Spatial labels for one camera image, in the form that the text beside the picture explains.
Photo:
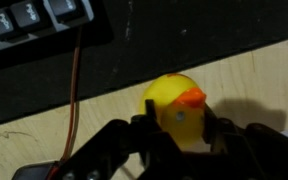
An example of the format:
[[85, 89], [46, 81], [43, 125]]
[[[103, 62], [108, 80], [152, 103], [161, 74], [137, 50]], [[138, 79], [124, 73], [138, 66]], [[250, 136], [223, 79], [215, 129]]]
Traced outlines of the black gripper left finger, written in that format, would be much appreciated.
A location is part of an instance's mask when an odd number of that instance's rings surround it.
[[157, 122], [157, 111], [152, 99], [144, 101], [144, 112], [131, 118], [130, 130], [134, 137], [144, 140], [159, 137], [163, 130]]

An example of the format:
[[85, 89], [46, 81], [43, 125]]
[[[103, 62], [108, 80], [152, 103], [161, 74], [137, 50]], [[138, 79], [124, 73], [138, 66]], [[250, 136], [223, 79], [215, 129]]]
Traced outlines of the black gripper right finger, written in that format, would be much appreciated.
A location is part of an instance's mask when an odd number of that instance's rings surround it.
[[204, 125], [205, 127], [202, 133], [204, 142], [210, 146], [211, 150], [224, 149], [225, 145], [221, 121], [208, 105], [205, 105]]

